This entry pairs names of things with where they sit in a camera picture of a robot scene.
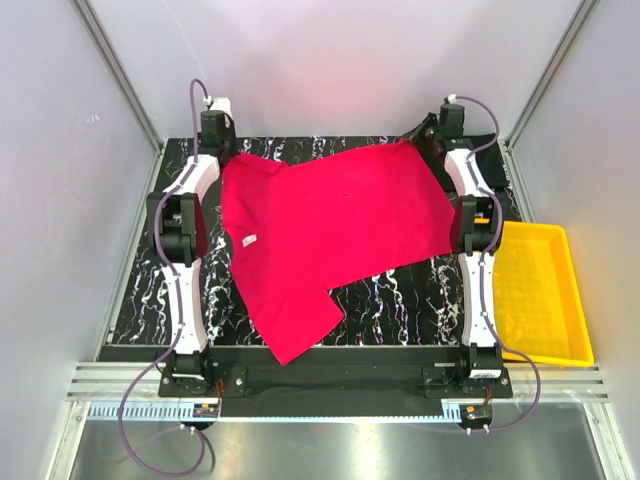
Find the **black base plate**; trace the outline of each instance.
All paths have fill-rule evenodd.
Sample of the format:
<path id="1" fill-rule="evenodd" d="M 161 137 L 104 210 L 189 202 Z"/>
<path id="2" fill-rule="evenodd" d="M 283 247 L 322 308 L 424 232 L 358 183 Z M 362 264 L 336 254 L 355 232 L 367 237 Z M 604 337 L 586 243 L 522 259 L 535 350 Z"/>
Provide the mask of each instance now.
<path id="1" fill-rule="evenodd" d="M 111 346 L 99 361 L 152 362 L 165 350 Z M 450 378 L 460 361 L 458 346 L 316 347 L 284 367 L 266 347 L 213 347 L 210 354 L 216 378 L 224 381 L 223 417 L 441 415 L 442 398 L 477 403 L 487 392 L 465 396 L 449 385 L 425 388 L 425 373 L 440 382 Z M 244 378 L 240 385 L 238 378 Z M 494 398 L 513 395 L 506 370 L 490 385 Z M 195 397 L 163 384 L 160 395 Z"/>
<path id="2" fill-rule="evenodd" d="M 174 379 L 163 374 L 158 388 L 159 397 L 198 398 L 217 397 L 240 398 L 244 395 L 247 382 L 247 369 L 240 365 L 223 365 L 216 368 L 216 381 L 221 380 L 223 392 L 218 392 L 216 385 L 206 385 L 192 378 Z"/>
<path id="3" fill-rule="evenodd" d="M 459 379 L 456 378 L 454 366 L 433 366 L 422 369 L 424 396 L 431 400 L 443 398 L 463 398 L 465 400 L 487 398 L 488 387 L 491 387 L 492 398 L 511 398 L 513 389 L 509 371 L 502 369 L 498 379 Z"/>

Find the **yellow plastic tray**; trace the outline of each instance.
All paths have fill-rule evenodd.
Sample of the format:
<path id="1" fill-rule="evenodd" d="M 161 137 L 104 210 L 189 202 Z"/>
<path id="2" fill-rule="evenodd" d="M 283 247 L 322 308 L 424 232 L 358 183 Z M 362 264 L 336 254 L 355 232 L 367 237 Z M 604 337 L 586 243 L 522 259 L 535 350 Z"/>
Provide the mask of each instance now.
<path id="1" fill-rule="evenodd" d="M 534 361 L 589 367 L 593 351 L 567 234 L 557 225 L 505 222 L 496 253 L 498 333 Z M 503 353 L 503 358 L 522 360 Z"/>

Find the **t-shirt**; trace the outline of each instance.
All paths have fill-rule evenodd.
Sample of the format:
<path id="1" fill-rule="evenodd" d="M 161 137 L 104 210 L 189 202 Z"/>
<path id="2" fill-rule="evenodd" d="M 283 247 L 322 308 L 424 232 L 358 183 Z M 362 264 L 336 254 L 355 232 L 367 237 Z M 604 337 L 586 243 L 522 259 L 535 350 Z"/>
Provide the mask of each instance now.
<path id="1" fill-rule="evenodd" d="M 453 208 L 406 141 L 293 167 L 237 155 L 221 204 L 231 273 L 283 365 L 344 317 L 328 290 L 451 252 Z"/>

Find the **white wall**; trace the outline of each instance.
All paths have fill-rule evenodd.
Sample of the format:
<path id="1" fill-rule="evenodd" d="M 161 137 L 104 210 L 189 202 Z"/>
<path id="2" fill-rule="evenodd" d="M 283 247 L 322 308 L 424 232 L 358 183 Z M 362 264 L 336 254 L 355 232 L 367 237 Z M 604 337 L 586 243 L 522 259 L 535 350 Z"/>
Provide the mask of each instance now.
<path id="1" fill-rule="evenodd" d="M 506 133 L 579 0 L 92 4 L 159 134 L 175 137 L 191 134 L 194 76 L 231 98 L 240 135 L 401 134 L 452 91 L 488 102 Z"/>
<path id="2" fill-rule="evenodd" d="M 33 479 L 90 360 L 153 152 L 71 2 L 0 3 L 0 477 Z"/>
<path id="3" fill-rule="evenodd" d="M 516 145 L 540 222 L 567 228 L 596 360 L 640 471 L 640 3 L 600 2 Z"/>

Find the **black and white marble pattern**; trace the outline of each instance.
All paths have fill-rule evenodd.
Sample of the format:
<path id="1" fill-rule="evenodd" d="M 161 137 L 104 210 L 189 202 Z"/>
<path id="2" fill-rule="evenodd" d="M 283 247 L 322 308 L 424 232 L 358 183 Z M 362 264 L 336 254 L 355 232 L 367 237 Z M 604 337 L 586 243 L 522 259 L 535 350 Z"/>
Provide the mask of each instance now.
<path id="1" fill-rule="evenodd" d="M 246 138 L 246 152 L 299 164 L 351 148 L 398 141 L 399 137 L 275 137 Z M 167 143 L 155 189 L 167 187 L 182 171 L 192 141 Z M 512 192 L 498 189 L 505 218 L 519 220 Z M 454 202 L 455 193 L 448 193 Z M 220 182 L 203 201 L 209 227 L 209 252 L 202 262 L 202 313 L 215 345 L 263 345 L 231 277 L 231 242 L 220 221 Z M 159 260 L 146 243 L 146 228 L 131 269 L 111 343 L 167 345 L 171 319 L 167 289 Z M 457 344 L 462 331 L 462 280 L 454 255 L 399 267 L 330 292 L 345 311 L 345 319 L 323 345 L 446 345 Z"/>

